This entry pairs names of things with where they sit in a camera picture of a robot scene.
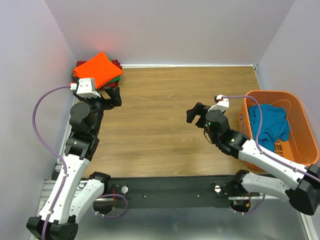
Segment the blue t-shirt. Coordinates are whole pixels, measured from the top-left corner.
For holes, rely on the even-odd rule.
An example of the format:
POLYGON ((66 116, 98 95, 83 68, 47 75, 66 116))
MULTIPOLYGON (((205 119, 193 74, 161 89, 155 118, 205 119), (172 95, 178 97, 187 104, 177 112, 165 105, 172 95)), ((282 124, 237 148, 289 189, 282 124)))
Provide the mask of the blue t-shirt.
MULTIPOLYGON (((275 152, 277 140, 287 141, 289 139, 290 125, 286 118, 287 113, 283 107, 269 104, 260 105, 262 112, 262 126, 258 136, 258 143, 269 151, 275 152)), ((256 139, 260 126, 260 111, 256 105, 248 108, 248 117, 253 139, 256 139)))

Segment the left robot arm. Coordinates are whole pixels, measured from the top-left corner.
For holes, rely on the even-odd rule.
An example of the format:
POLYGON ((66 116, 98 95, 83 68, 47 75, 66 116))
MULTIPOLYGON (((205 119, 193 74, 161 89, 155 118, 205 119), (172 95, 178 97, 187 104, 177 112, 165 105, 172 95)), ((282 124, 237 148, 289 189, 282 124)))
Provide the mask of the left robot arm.
POLYGON ((30 217, 26 224, 38 240, 74 240, 81 218, 98 198, 110 198, 113 203, 116 199, 123 199, 124 209, 128 209, 128 200, 112 190, 111 177, 105 173, 91 174, 84 188, 76 194, 84 171, 99 144, 98 134, 104 112, 122 105, 119 87, 104 87, 103 90, 108 98, 101 94, 85 97, 82 93, 73 93, 79 102, 69 112, 71 132, 65 142, 64 155, 51 149, 41 136, 38 137, 62 163, 47 202, 38 216, 30 217))

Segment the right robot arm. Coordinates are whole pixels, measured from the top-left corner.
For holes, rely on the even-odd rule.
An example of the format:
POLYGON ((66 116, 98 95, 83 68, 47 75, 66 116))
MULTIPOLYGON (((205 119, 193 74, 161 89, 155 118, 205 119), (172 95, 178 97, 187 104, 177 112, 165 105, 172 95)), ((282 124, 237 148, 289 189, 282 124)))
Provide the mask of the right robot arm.
POLYGON ((241 191, 260 193, 288 201, 297 211, 312 216, 320 204, 320 167, 305 166, 281 157, 260 146, 247 135, 230 128, 224 115, 229 107, 227 100, 213 106, 200 102, 187 110, 186 121, 196 126, 222 153, 251 163, 271 176, 258 176, 249 171, 239 171, 232 183, 241 191))

